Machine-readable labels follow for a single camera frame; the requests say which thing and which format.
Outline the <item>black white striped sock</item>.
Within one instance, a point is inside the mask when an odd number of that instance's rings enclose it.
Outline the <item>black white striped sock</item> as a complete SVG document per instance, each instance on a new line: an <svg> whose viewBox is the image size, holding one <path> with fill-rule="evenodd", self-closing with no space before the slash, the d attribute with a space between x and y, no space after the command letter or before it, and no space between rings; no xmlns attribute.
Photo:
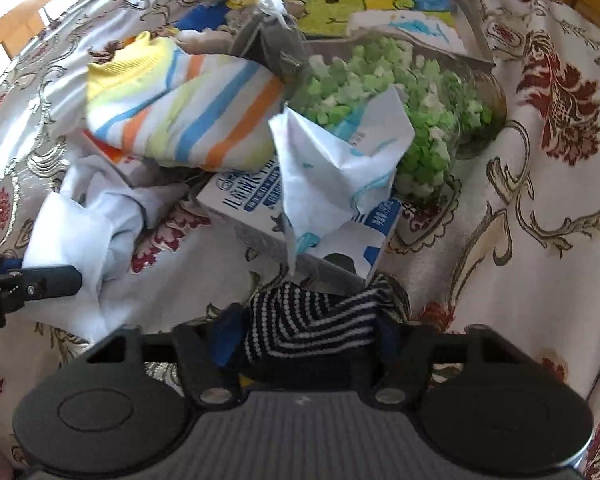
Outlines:
<svg viewBox="0 0 600 480"><path fill-rule="evenodd" d="M383 275L351 296L283 282L250 301L242 374L279 385L347 375L356 361L393 358L407 320L404 296Z"/></svg>

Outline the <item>grey linen pouch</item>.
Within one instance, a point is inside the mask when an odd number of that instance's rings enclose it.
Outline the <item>grey linen pouch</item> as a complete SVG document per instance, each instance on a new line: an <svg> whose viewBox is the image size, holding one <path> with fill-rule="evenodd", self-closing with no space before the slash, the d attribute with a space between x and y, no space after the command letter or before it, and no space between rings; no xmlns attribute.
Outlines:
<svg viewBox="0 0 600 480"><path fill-rule="evenodd" d="M247 18L230 46L230 55L257 62L285 84L292 84L308 55L298 22L284 0L256 0Z"/></svg>

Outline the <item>white cloth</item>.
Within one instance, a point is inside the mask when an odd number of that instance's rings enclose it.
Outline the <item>white cloth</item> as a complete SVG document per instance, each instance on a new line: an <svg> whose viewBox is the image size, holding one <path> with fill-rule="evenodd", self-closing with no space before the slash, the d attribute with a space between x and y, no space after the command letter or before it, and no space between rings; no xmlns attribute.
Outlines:
<svg viewBox="0 0 600 480"><path fill-rule="evenodd" d="M34 300L23 318L89 341L114 329L102 310L102 285L129 269L143 230L153 228L188 191L184 183L132 188L109 162L90 155L46 196L23 257L26 269L73 266L82 285L69 297Z"/></svg>

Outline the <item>white blue carton box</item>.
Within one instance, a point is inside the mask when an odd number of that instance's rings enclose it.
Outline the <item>white blue carton box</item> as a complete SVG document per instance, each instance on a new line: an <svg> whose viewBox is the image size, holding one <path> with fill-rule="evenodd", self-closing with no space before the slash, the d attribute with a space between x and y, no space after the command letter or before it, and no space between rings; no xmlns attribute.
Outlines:
<svg viewBox="0 0 600 480"><path fill-rule="evenodd" d="M398 223L393 180L415 133L391 92L342 125L338 138L286 108L270 121L275 156L254 174L216 174L198 200L258 252L358 288Z"/></svg>

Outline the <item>floral satin bed cover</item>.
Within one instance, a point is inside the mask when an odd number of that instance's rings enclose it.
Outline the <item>floral satin bed cover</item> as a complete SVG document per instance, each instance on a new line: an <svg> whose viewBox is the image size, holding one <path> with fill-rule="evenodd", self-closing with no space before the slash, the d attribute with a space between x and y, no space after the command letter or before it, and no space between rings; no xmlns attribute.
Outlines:
<svg viewBox="0 0 600 480"><path fill-rule="evenodd" d="M21 256L38 211L92 146L87 64L200 0L79 0L0 73L0 253ZM469 0L507 118L434 209L407 208L381 261L414 320L492 326L582 394L600 479L600 29L559 0Z"/></svg>

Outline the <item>white paper tissue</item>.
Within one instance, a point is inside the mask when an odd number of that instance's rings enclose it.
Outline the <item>white paper tissue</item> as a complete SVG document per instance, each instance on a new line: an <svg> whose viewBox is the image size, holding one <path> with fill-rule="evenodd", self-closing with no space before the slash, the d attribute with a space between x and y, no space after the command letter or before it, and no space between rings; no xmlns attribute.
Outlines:
<svg viewBox="0 0 600 480"><path fill-rule="evenodd" d="M290 270L311 245L388 200L396 167L415 139L402 91L394 84L334 132L288 106L268 126L282 178Z"/></svg>

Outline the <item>striped yellow cuff sock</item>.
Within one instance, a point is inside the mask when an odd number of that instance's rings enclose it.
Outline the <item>striped yellow cuff sock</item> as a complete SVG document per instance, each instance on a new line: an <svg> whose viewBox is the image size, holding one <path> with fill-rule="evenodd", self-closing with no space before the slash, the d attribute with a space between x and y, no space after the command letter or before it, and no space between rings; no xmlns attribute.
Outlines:
<svg viewBox="0 0 600 480"><path fill-rule="evenodd" d="M86 126L94 139L162 166L253 172L273 157L268 122L283 90L248 58L188 53L141 32L87 67Z"/></svg>

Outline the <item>jar of green stars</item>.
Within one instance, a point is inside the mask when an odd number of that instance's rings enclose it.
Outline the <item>jar of green stars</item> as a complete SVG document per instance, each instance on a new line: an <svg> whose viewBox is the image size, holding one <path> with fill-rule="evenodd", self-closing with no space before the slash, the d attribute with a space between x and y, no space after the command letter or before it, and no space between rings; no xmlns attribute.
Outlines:
<svg viewBox="0 0 600 480"><path fill-rule="evenodd" d="M504 125L504 90L466 55L381 32L309 46L290 105L340 138L364 105L396 88L415 131L396 167L397 196L430 202L450 182L454 162L484 148Z"/></svg>

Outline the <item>grey tray with cartoon mat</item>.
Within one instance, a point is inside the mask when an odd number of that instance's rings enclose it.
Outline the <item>grey tray with cartoon mat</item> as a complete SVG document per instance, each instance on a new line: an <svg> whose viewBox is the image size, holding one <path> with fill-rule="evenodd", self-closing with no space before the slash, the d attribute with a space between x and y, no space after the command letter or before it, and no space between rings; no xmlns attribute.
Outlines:
<svg viewBox="0 0 600 480"><path fill-rule="evenodd" d="M176 22L180 29L201 32L230 22L256 0L221 0L202 4ZM392 26L430 47L466 58L490 72L493 55L467 0L285 0L298 2L303 14L299 28L309 39L342 38L359 28Z"/></svg>

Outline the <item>wooden bed frame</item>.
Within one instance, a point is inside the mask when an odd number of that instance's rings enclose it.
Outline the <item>wooden bed frame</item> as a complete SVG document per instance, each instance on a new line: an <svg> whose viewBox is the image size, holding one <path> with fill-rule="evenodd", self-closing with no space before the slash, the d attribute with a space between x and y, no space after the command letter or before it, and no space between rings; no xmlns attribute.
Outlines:
<svg viewBox="0 0 600 480"><path fill-rule="evenodd" d="M0 18L0 46L11 60L45 28L38 14L52 0L27 0Z"/></svg>

